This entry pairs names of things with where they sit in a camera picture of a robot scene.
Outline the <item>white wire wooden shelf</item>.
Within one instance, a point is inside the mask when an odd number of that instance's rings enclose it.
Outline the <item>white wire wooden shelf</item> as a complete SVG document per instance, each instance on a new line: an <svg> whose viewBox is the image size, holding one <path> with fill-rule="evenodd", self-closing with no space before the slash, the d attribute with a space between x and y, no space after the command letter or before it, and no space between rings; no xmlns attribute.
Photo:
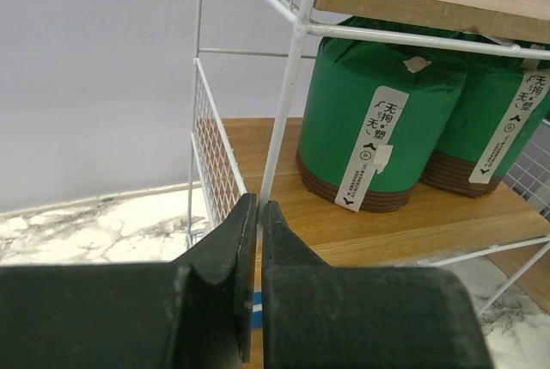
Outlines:
<svg viewBox="0 0 550 369"><path fill-rule="evenodd" d="M225 119L194 47L191 174L244 217L244 360L488 368L446 266L549 250L549 0L266 0L292 25L273 118Z"/></svg>

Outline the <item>green roll back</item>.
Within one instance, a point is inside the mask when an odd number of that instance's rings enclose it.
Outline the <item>green roll back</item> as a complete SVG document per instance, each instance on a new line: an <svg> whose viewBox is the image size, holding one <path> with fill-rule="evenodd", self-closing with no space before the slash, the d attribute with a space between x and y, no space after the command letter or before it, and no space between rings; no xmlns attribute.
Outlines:
<svg viewBox="0 0 550 369"><path fill-rule="evenodd" d="M466 82L462 55L322 38L296 151L304 187L354 212L405 206Z"/></svg>

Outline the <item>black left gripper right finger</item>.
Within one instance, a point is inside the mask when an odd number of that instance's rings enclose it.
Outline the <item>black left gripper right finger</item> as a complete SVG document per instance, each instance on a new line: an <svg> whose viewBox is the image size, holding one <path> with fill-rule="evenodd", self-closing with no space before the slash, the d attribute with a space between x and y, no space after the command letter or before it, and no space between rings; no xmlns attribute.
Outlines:
<svg viewBox="0 0 550 369"><path fill-rule="evenodd" d="M287 224L262 217L267 368L490 368L466 287L428 267L334 267Z"/></svg>

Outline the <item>green roll front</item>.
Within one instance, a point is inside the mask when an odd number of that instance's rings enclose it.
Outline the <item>green roll front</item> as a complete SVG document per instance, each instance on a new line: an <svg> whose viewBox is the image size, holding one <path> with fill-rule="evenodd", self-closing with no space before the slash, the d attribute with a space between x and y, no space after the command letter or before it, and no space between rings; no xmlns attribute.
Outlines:
<svg viewBox="0 0 550 369"><path fill-rule="evenodd" d="M549 62L465 52L460 98L420 180L480 197L492 193L549 110Z"/></svg>

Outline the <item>green roll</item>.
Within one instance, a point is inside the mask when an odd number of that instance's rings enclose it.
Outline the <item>green roll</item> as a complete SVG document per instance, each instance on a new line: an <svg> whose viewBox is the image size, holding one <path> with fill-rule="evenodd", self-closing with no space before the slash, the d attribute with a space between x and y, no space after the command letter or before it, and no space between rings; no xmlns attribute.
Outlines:
<svg viewBox="0 0 550 369"><path fill-rule="evenodd" d="M480 197L492 193L549 110L549 62L465 52L460 98L420 180Z"/></svg>
<svg viewBox="0 0 550 369"><path fill-rule="evenodd" d="M354 212L405 206L466 82L462 55L322 38L296 151L304 187Z"/></svg>

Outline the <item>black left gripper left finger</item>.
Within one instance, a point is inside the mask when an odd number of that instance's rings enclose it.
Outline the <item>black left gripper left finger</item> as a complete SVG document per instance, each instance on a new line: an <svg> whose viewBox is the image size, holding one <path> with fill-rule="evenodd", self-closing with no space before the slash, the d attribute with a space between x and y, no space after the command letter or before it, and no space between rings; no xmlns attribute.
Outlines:
<svg viewBox="0 0 550 369"><path fill-rule="evenodd" d="M240 368L250 359L257 198L169 262L1 270L4 368Z"/></svg>

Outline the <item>blue roll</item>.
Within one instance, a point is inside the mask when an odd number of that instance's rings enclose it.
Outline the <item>blue roll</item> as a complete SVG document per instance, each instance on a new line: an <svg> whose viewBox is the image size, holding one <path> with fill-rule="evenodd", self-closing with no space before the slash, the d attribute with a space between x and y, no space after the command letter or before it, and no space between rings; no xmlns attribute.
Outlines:
<svg viewBox="0 0 550 369"><path fill-rule="evenodd" d="M262 318L262 293L254 292L253 296L253 315L252 329L260 329L263 325Z"/></svg>

